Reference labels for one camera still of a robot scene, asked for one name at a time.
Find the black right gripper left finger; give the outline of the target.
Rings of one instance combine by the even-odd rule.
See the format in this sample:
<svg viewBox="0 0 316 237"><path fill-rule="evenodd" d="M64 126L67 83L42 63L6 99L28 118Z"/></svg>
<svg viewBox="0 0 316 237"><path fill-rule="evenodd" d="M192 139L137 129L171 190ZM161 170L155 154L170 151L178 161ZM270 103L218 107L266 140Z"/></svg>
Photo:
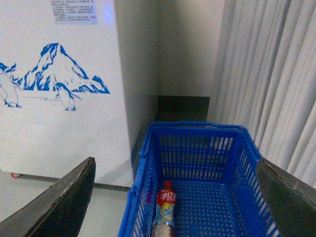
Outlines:
<svg viewBox="0 0 316 237"><path fill-rule="evenodd" d="M76 237L91 200L96 162L87 158L0 223L2 237Z"/></svg>

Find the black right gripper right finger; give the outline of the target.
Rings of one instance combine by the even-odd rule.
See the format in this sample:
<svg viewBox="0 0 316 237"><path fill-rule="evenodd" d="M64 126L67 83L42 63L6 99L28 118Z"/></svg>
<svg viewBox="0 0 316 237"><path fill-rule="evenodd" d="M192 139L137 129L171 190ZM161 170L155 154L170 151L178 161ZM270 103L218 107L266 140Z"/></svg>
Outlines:
<svg viewBox="0 0 316 237"><path fill-rule="evenodd" d="M265 158L256 165L261 193L283 237L316 235L316 190Z"/></svg>

